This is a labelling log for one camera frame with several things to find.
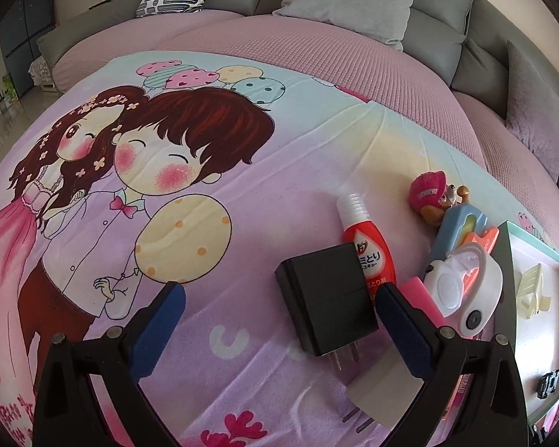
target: pink toy helmet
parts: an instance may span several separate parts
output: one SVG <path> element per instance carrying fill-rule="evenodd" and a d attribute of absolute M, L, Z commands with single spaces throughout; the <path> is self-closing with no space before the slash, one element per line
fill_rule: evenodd
<path fill-rule="evenodd" d="M 408 203 L 416 213 L 426 205 L 440 207 L 439 200 L 445 193 L 447 180 L 442 171 L 429 171 L 421 174 L 410 185 Z"/>

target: dark gray cabinet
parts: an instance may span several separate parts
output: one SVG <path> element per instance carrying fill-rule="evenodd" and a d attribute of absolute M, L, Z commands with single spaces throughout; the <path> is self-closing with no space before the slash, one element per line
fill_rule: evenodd
<path fill-rule="evenodd" d="M 41 55 L 37 39 L 54 29 L 53 0 L 17 0 L 0 23 L 0 47 L 16 93 L 33 87 L 31 63 Z"/>

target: black power adapter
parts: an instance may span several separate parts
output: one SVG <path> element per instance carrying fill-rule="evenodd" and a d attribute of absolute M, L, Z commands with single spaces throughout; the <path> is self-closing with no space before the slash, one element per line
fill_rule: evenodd
<path fill-rule="evenodd" d="M 302 349 L 321 356 L 351 345 L 359 361 L 355 342 L 379 325 L 354 244 L 287 259 L 275 276 Z"/>

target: closed eye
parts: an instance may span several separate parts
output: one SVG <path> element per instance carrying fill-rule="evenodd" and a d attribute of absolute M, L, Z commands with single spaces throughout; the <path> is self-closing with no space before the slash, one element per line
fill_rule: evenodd
<path fill-rule="evenodd" d="M 168 156 L 177 156 L 178 158 L 182 158 L 184 159 L 184 161 L 186 161 L 186 164 L 188 164 L 188 159 L 186 159 L 184 156 L 182 156 L 181 154 L 169 154 Z"/>

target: quilted pink fabric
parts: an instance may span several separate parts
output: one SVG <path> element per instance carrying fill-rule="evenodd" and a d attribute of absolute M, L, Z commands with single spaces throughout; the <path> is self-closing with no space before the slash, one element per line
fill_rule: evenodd
<path fill-rule="evenodd" d="M 101 69 L 112 59 L 144 50 L 201 25 L 242 18 L 220 10 L 153 15 L 108 28 L 76 44 L 54 67 L 54 82 L 63 92 Z"/>
<path fill-rule="evenodd" d="M 486 170 L 543 226 L 559 249 L 559 188 L 537 157 L 483 103 L 454 92 L 482 146 Z"/>
<path fill-rule="evenodd" d="M 154 50 L 253 59 L 349 88 L 403 114 L 484 167 L 480 144 L 447 85 L 412 57 L 325 23 L 274 15 L 218 22 Z"/>

